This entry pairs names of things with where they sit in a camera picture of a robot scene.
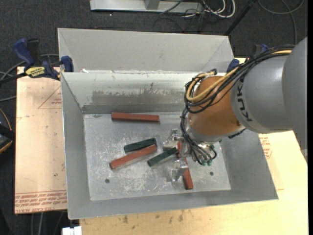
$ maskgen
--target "cardboard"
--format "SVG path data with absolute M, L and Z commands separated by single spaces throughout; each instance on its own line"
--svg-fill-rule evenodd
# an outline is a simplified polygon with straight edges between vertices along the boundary
M 60 82 L 18 79 L 15 214 L 67 208 L 63 147 Z

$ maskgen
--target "red block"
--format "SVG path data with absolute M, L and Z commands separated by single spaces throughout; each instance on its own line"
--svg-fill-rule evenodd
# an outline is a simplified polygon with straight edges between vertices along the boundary
M 111 118 L 112 120 L 121 120 L 121 121 L 160 122 L 159 115 L 147 115 L 147 114 L 112 112 Z
M 157 151 L 157 146 L 155 144 L 150 145 L 146 148 L 143 148 L 141 150 L 138 150 L 138 151 L 135 151 L 131 154 L 128 154 L 122 158 L 113 160 L 110 163 L 110 167 L 113 170 L 113 169 L 117 169 L 117 168 L 124 166 L 124 165 L 132 164 L 132 163 L 138 161 L 138 159 L 143 159 L 146 155 L 153 153 L 155 151 Z

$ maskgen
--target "blue clamp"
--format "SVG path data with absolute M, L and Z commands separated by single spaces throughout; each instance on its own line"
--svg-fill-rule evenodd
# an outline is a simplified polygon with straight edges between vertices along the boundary
M 64 65 L 66 72 L 74 72 L 74 65 L 69 56 L 63 56 L 61 57 L 61 62 Z
M 231 60 L 230 64 L 228 65 L 226 73 L 229 73 L 230 71 L 235 69 L 238 65 L 239 65 L 239 60 L 234 58 L 233 60 Z
M 13 50 L 15 54 L 26 62 L 24 67 L 24 72 L 31 78 L 46 77 L 59 80 L 59 72 L 57 72 L 53 67 L 50 67 L 47 61 L 43 61 L 42 65 L 35 66 L 36 60 L 32 57 L 30 51 L 26 46 L 26 39 L 20 39 L 13 45 Z M 74 67 L 72 60 L 69 56 L 63 56 L 61 58 L 60 64 L 63 64 L 65 71 L 73 72 Z

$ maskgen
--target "black cable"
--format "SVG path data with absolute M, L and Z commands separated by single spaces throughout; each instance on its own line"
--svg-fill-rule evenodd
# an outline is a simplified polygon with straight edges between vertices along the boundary
M 57 221 L 57 224 L 55 225 L 55 229 L 54 229 L 52 235 L 56 235 L 56 232 L 58 231 L 58 228 L 59 228 L 59 225 L 60 225 L 60 222 L 61 222 L 61 219 L 62 219 L 63 215 L 64 215 L 64 212 L 61 212 L 60 217 L 59 217 L 59 219 Z
M 165 14 L 165 13 L 168 13 L 168 12 L 174 10 L 174 9 L 175 9 L 178 5 L 180 5 L 183 1 L 185 1 L 185 0 L 180 0 L 180 1 L 178 1 L 178 3 L 175 4 L 172 8 L 169 8 L 168 10 L 162 12 L 160 15 L 163 15 L 163 14 Z
M 268 11 L 269 13 L 275 14 L 275 15 L 286 15 L 286 14 L 295 12 L 296 10 L 298 10 L 298 9 L 302 6 L 303 2 L 304 2 L 304 0 L 301 0 L 300 4 L 299 4 L 297 7 L 295 7 L 295 8 L 292 9 L 292 10 L 289 10 L 289 11 L 287 11 L 287 12 L 277 12 L 277 11 L 273 11 L 273 10 L 269 10 L 269 9 L 265 8 L 264 5 L 261 4 L 261 1 L 258 0 L 259 5 L 260 5 L 264 10 Z
M 188 112 L 190 113 L 200 113 L 202 111 L 204 111 L 205 109 L 207 109 L 208 107 L 212 106 L 212 105 L 215 105 L 217 104 L 218 102 L 221 101 L 221 99 L 228 93 L 228 91 L 234 86 L 234 84 L 241 78 L 243 77 L 247 72 L 249 72 L 255 65 L 257 65 L 258 63 L 266 60 L 266 59 L 269 59 L 271 57 L 274 57 L 274 56 L 282 56 L 282 55 L 287 55 L 286 53 L 276 53 L 280 50 L 292 50 L 294 46 L 293 45 L 285 45 L 283 47 L 273 47 L 273 48 L 270 48 L 264 52 L 262 52 L 258 57 L 256 57 L 255 59 L 250 59 L 248 60 L 246 63 L 243 63 L 243 64 L 239 64 L 237 66 L 238 70 L 233 73 L 227 80 L 225 80 L 221 85 L 217 86 L 216 88 L 213 88 L 213 90 L 216 89 L 216 91 L 210 95 L 211 91 L 207 92 L 207 94 L 200 100 L 194 102 L 194 101 L 189 101 L 187 100 L 187 97 L 186 97 L 186 94 L 187 94 L 187 90 L 188 88 L 190 87 L 190 84 L 191 82 L 188 82 L 186 84 L 186 93 L 184 95 L 184 101 L 185 101 L 185 107 L 187 109 Z M 230 83 L 233 83 L 232 86 L 223 94 L 223 96 L 216 102 L 214 102 L 216 96 L 224 89 L 226 88 L 226 86 L 228 86 Z M 193 85 L 193 88 L 191 90 L 191 93 L 190 95 L 193 94 L 194 92 L 194 88 L 196 86 L 197 83 L 195 83 Z M 192 107 L 197 107 L 197 106 L 200 106 L 200 109 L 198 110 L 192 110 L 191 108 Z
M 187 115 L 188 111 L 186 109 L 183 110 L 181 114 L 181 121 L 180 121 L 180 128 L 182 135 L 185 139 L 185 141 L 190 146 L 190 151 L 192 155 L 196 158 L 196 161 L 201 165 L 209 164 L 213 159 L 216 158 L 216 153 L 213 151 L 214 156 L 212 157 L 208 152 L 206 152 L 203 148 L 201 148 L 194 140 L 191 139 L 191 137 L 188 135 L 186 128 L 185 128 L 185 117 Z M 199 153 L 203 158 L 204 161 L 198 158 L 197 153 Z
M 298 39 L 297 39 L 297 28 L 296 28 L 296 23 L 295 23 L 295 19 L 294 19 L 294 16 L 292 14 L 292 11 L 290 10 L 288 4 L 284 1 L 284 0 L 280 0 L 284 5 L 285 7 L 288 9 L 288 12 L 286 14 L 290 14 L 291 16 L 291 20 L 292 20 L 292 24 L 293 24 L 293 33 L 294 33 L 294 44 L 296 45 L 298 43 Z M 278 14 L 278 15 L 284 15 L 284 14 L 281 14 L 281 13 L 273 13 L 272 11 L 269 11 L 268 9 L 266 9 L 265 7 L 262 6 L 262 4 L 260 3 L 259 1 L 259 5 L 266 11 L 272 13 L 272 14 Z

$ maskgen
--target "wooden block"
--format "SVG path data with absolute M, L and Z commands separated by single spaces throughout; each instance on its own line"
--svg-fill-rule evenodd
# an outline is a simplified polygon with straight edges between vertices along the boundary
M 160 122 L 159 115 L 147 115 L 147 114 L 112 112 L 111 118 L 113 121 L 120 120 L 120 121 L 137 121 L 137 122 Z
M 185 170 L 183 180 L 184 180 L 184 185 L 185 185 L 186 190 L 191 190 L 194 188 L 194 184 L 192 183 L 192 178 L 191 178 L 189 168 Z
M 146 155 L 153 153 L 156 150 L 157 150 L 157 146 L 155 144 L 148 146 L 146 148 L 143 148 L 141 150 L 138 150 L 138 151 L 135 151 L 131 154 L 128 154 L 122 158 L 113 160 L 110 163 L 110 167 L 113 170 L 113 169 L 117 169 L 117 168 L 124 166 L 124 165 L 132 164 L 132 163 L 138 161 L 138 159 L 143 159 Z
M 148 147 L 148 146 L 153 145 L 153 144 L 155 144 L 155 145 L 157 144 L 157 141 L 155 138 L 146 139 L 146 140 L 139 141 L 136 143 L 130 143 L 130 144 L 124 146 L 124 151 L 126 153 L 131 152 L 131 151 L 137 151 L 137 150 L 143 149 L 143 148 Z

